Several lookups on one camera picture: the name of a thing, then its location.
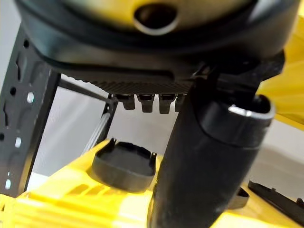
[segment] black cylindrical handle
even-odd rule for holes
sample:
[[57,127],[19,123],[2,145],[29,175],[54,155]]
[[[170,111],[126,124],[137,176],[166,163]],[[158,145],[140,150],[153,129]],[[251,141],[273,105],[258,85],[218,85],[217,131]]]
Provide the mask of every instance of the black cylindrical handle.
[[194,88],[176,120],[154,190],[150,228],[210,227],[238,190],[274,116],[263,96],[251,110],[203,97]]

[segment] yellow plastic base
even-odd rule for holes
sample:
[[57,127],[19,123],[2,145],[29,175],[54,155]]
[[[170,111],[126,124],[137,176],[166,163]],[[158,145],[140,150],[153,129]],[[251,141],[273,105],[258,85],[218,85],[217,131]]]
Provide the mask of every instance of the yellow plastic base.
[[304,131],[304,1],[285,55],[283,73],[264,81],[258,92],[275,103],[277,120]]
[[[145,228],[152,188],[141,194],[114,189],[96,181],[91,164],[104,141],[62,168],[36,190],[16,199],[0,195],[4,228]],[[162,157],[157,159],[157,167]],[[246,187],[243,209],[227,211],[213,228],[299,228]]]

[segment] metal bracket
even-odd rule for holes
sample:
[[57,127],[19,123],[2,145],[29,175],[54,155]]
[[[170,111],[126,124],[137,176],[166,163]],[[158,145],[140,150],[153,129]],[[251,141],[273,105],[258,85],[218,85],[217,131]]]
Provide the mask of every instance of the metal bracket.
[[20,27],[0,95],[0,193],[27,188],[59,80]]

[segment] white background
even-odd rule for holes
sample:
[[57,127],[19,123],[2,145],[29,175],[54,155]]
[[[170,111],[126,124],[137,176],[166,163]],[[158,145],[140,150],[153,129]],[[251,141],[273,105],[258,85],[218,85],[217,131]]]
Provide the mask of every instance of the white background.
[[[0,87],[19,23],[20,17],[13,1],[1,0]],[[106,95],[91,84],[77,83]],[[103,107],[104,104],[98,100],[59,88],[33,171],[51,175],[78,157],[90,138]],[[169,115],[160,115],[157,100],[153,110],[152,114],[143,114],[138,101],[134,111],[126,111],[119,104],[109,136],[156,153],[164,153],[177,114],[171,106]],[[278,192],[290,197],[304,197],[304,133],[274,121],[248,179],[276,188]]]

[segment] metal rod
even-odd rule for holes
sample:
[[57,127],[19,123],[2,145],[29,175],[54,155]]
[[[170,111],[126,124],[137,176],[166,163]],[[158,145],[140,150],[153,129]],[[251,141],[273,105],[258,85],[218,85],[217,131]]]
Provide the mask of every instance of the metal rod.
[[82,154],[84,154],[88,150],[92,149],[96,145],[98,137],[100,136],[100,134],[105,129],[106,124],[107,124],[109,119],[110,119],[110,114],[109,113],[105,113],[101,116],[100,121],[99,121],[97,127],[95,128],[91,138],[89,139],[89,142],[85,146],[84,151],[83,151]]
[[[113,99],[113,95],[109,94],[108,99]],[[115,115],[115,112],[116,112],[116,109],[117,109],[117,105],[118,105],[118,101],[116,101],[116,100],[114,100],[113,105],[105,104],[103,115],[105,113],[110,113],[110,118],[108,120],[108,123],[106,124],[106,127],[105,127],[104,131],[99,135],[97,143],[100,143],[107,138],[110,127],[111,127],[111,124],[112,124],[112,121],[113,121],[113,118],[114,118],[114,115]]]
[[98,100],[101,100],[101,101],[104,101],[108,104],[111,104],[113,105],[114,104],[114,101],[112,99],[108,99],[108,98],[105,98],[99,94],[96,94],[90,90],[87,90],[85,88],[82,88],[78,85],[75,85],[73,83],[70,83],[64,79],[61,79],[60,82],[59,82],[59,87],[61,88],[64,88],[64,89],[68,89],[68,90],[71,90],[71,91],[74,91],[76,93],[80,93],[80,94],[83,94],[83,95],[86,95],[86,96],[90,96],[90,97],[93,97],[95,99],[98,99]]

